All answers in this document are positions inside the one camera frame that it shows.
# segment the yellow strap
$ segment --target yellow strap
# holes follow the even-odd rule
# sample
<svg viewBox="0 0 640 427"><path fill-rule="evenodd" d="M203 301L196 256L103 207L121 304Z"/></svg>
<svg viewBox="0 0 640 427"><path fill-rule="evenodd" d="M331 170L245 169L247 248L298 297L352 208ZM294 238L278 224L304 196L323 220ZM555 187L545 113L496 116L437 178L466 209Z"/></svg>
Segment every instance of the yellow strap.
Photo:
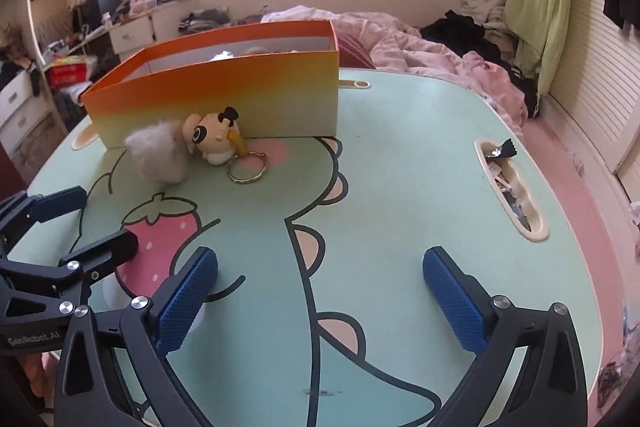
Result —
<svg viewBox="0 0 640 427"><path fill-rule="evenodd" d="M244 140L242 139L242 136L240 136L239 133L231 129L229 130L229 134L226 135L226 137L229 140L231 140L231 143L236 148L236 152L238 153L238 156L240 156L241 158L244 158L245 156L249 155L249 147L246 146L246 143L244 142Z"/></svg>

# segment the stain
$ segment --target stain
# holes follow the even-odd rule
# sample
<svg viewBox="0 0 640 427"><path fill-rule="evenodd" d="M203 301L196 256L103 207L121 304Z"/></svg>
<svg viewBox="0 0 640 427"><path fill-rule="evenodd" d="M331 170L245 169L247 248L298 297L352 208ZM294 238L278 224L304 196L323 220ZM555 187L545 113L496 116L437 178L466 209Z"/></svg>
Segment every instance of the stain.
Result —
<svg viewBox="0 0 640 427"><path fill-rule="evenodd" d="M311 389L305 389L305 394L308 396L311 394ZM318 396L335 396L337 394L342 394L342 391L325 391L324 389L321 389L318 392Z"/></svg>

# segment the white pom-pom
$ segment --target white pom-pom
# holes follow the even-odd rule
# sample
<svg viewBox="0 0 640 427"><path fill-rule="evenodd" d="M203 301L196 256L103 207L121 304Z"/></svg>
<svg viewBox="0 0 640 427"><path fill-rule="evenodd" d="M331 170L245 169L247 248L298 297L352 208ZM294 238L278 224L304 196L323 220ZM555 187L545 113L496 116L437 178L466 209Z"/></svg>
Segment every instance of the white pom-pom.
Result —
<svg viewBox="0 0 640 427"><path fill-rule="evenodd" d="M189 153L180 128L177 121L163 121L127 136L124 143L140 176L159 184L185 179Z"/></svg>

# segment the baseboard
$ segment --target baseboard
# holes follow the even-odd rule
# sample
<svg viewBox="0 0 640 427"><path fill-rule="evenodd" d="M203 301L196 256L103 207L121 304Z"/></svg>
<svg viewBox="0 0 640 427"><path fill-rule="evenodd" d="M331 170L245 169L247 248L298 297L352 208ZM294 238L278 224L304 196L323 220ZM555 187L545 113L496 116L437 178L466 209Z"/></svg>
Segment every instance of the baseboard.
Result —
<svg viewBox="0 0 640 427"><path fill-rule="evenodd" d="M551 96L540 102L540 118L584 166L583 179L600 212L622 275L630 324L640 322L640 264L636 263L638 228L631 221L629 200L573 118Z"/></svg>

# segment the key ring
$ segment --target key ring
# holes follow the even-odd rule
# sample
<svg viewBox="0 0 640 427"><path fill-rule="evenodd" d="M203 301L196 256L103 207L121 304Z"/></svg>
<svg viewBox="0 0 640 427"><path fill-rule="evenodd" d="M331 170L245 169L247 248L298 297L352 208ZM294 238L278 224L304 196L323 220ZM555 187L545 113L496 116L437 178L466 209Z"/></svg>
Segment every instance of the key ring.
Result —
<svg viewBox="0 0 640 427"><path fill-rule="evenodd" d="M231 178L231 181L233 181L234 183L237 183L240 185L253 183L255 181L258 181L260 178L262 178L262 175L266 172L267 155L264 152L249 151L249 156L256 156L260 158L260 161L262 162L262 169L260 169L260 172L258 172L257 174L254 174L250 178L236 178L233 174L231 174L231 167L236 162L236 160L238 160L240 156L238 154L234 154L233 157L226 163L226 175L229 176L229 178Z"/></svg>

